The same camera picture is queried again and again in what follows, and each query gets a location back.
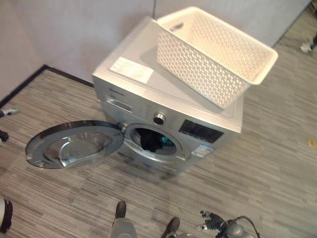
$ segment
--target paper label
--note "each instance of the paper label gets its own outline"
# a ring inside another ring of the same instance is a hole
[[[148,82],[154,71],[149,67],[124,57],[119,57],[109,70],[145,84]]]
[[[196,155],[198,157],[205,157],[207,156],[210,152],[214,151],[214,148],[211,145],[208,144],[201,144],[198,146],[193,152],[193,155]]]

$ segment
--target shoe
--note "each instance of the shoe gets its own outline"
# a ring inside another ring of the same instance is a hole
[[[310,43],[303,43],[300,46],[300,49],[304,53],[311,53],[313,51],[312,48],[311,48],[311,44]]]
[[[127,210],[127,205],[125,204],[124,201],[120,201],[117,204],[117,208],[115,210],[115,218],[124,218],[125,217],[125,212]]]
[[[179,228],[179,224],[180,224],[180,220],[178,217],[174,217],[172,220],[170,220],[161,238],[168,238],[166,236],[171,234],[175,235],[176,231]]]

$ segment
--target digital display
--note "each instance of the digital display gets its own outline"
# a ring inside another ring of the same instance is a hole
[[[179,132],[209,143],[214,143],[223,135],[223,132],[221,131],[199,125],[190,120],[184,121],[181,128],[179,129]]]

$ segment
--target white wall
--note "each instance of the white wall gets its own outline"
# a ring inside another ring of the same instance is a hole
[[[0,0],[0,101],[43,62],[21,26],[9,0]]]
[[[156,17],[195,5],[271,46],[309,1],[157,0]],[[91,81],[102,59],[143,17],[152,15],[153,4],[0,0],[0,99],[44,63]]]
[[[45,64],[87,81],[153,0],[11,0]]]
[[[156,17],[197,6],[273,46],[311,0],[157,0]]]

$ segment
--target white plastic basket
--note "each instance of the white plastic basket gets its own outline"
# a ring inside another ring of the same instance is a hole
[[[189,7],[157,20],[158,62],[221,108],[260,84],[277,52],[228,23]]]

